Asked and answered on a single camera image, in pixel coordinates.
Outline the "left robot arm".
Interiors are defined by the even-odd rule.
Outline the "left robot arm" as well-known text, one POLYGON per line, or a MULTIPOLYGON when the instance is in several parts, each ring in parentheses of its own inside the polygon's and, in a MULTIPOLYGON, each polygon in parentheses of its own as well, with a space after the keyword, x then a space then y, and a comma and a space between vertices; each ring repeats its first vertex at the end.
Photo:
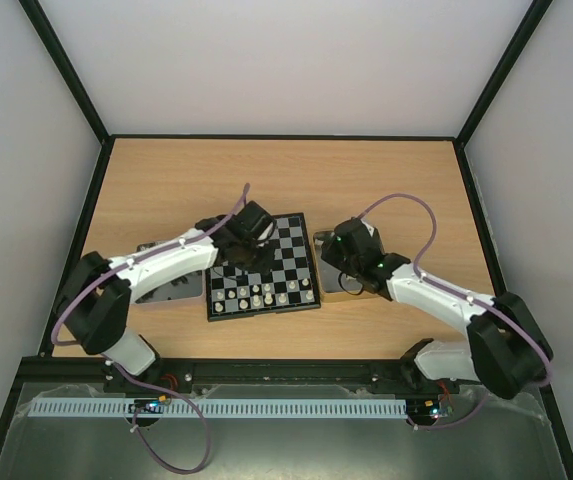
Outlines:
POLYGON ((127 326, 130 306, 173 280, 221 263, 268 274, 275 229, 276 219, 250 201, 145 250, 112 258, 96 251, 84 255, 55 300, 52 344, 79 345, 133 377, 146 376, 159 354, 127 326))

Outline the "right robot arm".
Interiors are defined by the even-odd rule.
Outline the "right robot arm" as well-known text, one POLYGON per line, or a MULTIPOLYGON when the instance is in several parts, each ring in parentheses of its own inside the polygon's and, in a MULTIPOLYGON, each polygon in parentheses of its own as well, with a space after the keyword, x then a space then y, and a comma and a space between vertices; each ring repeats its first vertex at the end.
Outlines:
POLYGON ((550 379, 552 351, 521 297, 464 289, 387 253, 376 228, 360 218, 337 225, 323 240, 321 258, 365 291, 410 305, 461 334, 459 342, 425 340, 413 347, 402 379, 411 390, 436 380, 478 382, 503 399, 550 379))

